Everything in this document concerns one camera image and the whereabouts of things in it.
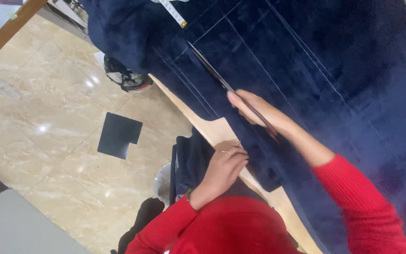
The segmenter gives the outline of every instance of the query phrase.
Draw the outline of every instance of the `navy blue velvet fabric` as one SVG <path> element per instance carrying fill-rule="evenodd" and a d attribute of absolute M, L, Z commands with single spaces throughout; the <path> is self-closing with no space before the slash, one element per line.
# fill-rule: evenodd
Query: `navy blue velvet fabric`
<path fill-rule="evenodd" d="M 348 253 L 339 208 L 292 146 L 231 108 L 190 41 L 234 89 L 263 97 L 356 165 L 406 234 L 406 6 L 403 0 L 191 0 L 181 29 L 149 0 L 85 0 L 92 42 L 152 73 L 200 117 L 225 117 L 268 191 L 280 184 L 324 253 Z"/>

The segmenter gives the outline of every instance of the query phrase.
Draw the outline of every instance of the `marble floor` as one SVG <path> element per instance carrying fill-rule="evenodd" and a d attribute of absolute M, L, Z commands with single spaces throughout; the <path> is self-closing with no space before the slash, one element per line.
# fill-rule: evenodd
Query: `marble floor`
<path fill-rule="evenodd" d="M 95 52 L 38 16 L 0 51 L 0 181 L 109 254 L 191 124 L 157 86 L 129 94 L 111 83 Z M 97 152 L 106 112 L 144 123 L 126 160 Z"/>

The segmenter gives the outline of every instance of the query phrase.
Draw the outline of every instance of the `scissor blade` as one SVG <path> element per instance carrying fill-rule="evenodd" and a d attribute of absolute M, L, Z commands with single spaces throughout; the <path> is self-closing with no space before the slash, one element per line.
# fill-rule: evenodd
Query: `scissor blade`
<path fill-rule="evenodd" d="M 203 64 L 203 66 L 206 67 L 206 69 L 215 77 L 217 78 L 222 86 L 227 89 L 228 91 L 234 92 L 234 89 L 220 76 L 220 74 L 212 67 L 212 65 L 204 58 L 204 56 L 192 45 L 192 43 L 187 42 L 192 49 L 192 52 L 194 55 L 200 60 L 200 62 Z"/>

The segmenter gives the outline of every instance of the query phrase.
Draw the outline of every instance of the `hand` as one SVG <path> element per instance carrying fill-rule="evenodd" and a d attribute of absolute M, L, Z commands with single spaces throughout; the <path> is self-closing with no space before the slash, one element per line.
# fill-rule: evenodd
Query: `hand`
<path fill-rule="evenodd" d="M 223 141 L 215 148 L 203 181 L 190 194 L 190 205 L 194 210 L 227 191 L 248 163 L 247 152 L 240 147 L 239 141 Z"/>
<path fill-rule="evenodd" d="M 261 113 L 261 115 L 266 118 L 278 132 L 281 132 L 285 127 L 294 123 L 292 119 L 264 101 L 263 98 L 242 89 L 236 90 L 236 93 L 247 101 L 252 107 L 254 107 L 259 113 Z M 249 123 L 259 124 L 266 127 L 261 119 L 259 119 L 259 117 L 257 117 L 256 114 L 253 113 L 244 102 L 242 102 L 239 96 L 233 92 L 228 92 L 227 96 L 231 104 L 239 109 L 239 113 L 244 116 Z"/>

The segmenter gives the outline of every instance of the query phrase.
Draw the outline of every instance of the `person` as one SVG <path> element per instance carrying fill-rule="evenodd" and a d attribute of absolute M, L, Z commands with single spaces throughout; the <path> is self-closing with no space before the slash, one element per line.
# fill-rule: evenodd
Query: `person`
<path fill-rule="evenodd" d="M 239 96 L 293 144 L 342 209 L 351 253 L 406 254 L 402 221 L 393 205 L 355 166 L 262 98 L 244 90 L 236 93 L 229 92 L 228 99 L 240 114 L 265 126 Z M 251 195 L 225 195 L 239 185 L 248 159 L 239 142 L 216 147 L 201 184 L 136 234 L 126 253 L 300 253 L 282 218 L 266 202 Z"/>

